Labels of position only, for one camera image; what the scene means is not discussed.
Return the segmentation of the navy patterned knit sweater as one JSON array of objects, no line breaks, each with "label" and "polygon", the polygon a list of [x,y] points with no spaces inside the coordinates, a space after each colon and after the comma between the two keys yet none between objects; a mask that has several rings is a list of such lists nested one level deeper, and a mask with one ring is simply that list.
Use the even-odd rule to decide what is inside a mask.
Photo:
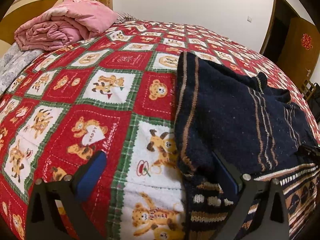
[{"label": "navy patterned knit sweater", "polygon": [[[240,75],[195,54],[178,60],[174,133],[185,190],[185,238],[212,239],[236,203],[225,197],[213,152],[256,181],[279,180],[289,239],[305,236],[319,186],[319,143],[305,113],[267,77]],[[255,198],[235,239],[244,239]]]}]

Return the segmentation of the black bag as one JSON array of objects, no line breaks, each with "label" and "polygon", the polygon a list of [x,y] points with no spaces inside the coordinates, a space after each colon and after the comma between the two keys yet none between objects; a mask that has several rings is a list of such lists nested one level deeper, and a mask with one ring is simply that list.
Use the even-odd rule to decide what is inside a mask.
[{"label": "black bag", "polygon": [[309,96],[308,106],[317,123],[320,121],[320,86],[314,83],[314,88]]}]

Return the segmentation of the wooden chair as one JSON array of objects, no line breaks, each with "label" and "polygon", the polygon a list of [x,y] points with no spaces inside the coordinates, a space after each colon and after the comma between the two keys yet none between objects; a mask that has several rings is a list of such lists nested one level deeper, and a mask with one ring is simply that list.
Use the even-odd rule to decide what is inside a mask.
[{"label": "wooden chair", "polygon": [[299,88],[299,92],[300,94],[302,94],[303,99],[306,102],[309,102],[311,97],[315,94],[318,88],[318,83],[312,83],[309,79],[306,79]]}]

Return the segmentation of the red teddy bear bedspread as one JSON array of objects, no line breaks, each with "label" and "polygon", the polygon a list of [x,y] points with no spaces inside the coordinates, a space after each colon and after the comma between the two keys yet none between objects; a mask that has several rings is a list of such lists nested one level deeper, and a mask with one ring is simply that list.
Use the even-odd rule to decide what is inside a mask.
[{"label": "red teddy bear bedspread", "polygon": [[75,174],[97,151],[106,167],[81,203],[103,239],[186,239],[185,190],[174,124],[180,55],[233,72],[264,73],[319,129],[297,87],[274,63],[196,25],[129,21],[43,53],[1,96],[1,219],[25,238],[29,199]]}]

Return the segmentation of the grey floral pillow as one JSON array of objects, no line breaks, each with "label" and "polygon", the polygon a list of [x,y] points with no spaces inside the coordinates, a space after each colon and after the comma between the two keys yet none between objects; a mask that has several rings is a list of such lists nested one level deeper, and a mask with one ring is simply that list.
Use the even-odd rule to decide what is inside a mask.
[{"label": "grey floral pillow", "polygon": [[16,42],[1,57],[0,93],[1,96],[10,87],[31,62],[44,53],[42,49],[22,51]]}]

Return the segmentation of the brown wooden door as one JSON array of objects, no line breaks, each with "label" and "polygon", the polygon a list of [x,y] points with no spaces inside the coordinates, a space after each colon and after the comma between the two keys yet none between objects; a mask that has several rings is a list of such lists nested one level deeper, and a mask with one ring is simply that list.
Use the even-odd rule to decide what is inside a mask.
[{"label": "brown wooden door", "polygon": [[300,88],[310,79],[319,57],[319,31],[301,17],[292,18],[276,65]]}]

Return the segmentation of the folded pink blanket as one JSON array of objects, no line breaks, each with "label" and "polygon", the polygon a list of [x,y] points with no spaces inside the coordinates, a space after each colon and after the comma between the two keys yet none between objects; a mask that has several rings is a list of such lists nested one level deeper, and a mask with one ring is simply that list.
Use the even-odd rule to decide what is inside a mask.
[{"label": "folded pink blanket", "polygon": [[93,0],[65,0],[28,22],[15,32],[20,50],[55,51],[104,33],[118,14]]}]

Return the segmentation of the cream wooden headboard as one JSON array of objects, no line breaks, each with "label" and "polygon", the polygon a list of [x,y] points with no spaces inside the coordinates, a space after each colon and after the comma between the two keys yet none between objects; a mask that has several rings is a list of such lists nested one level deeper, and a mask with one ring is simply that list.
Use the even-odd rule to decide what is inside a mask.
[{"label": "cream wooden headboard", "polygon": [[14,0],[1,16],[1,55],[15,42],[15,30],[64,0]]}]

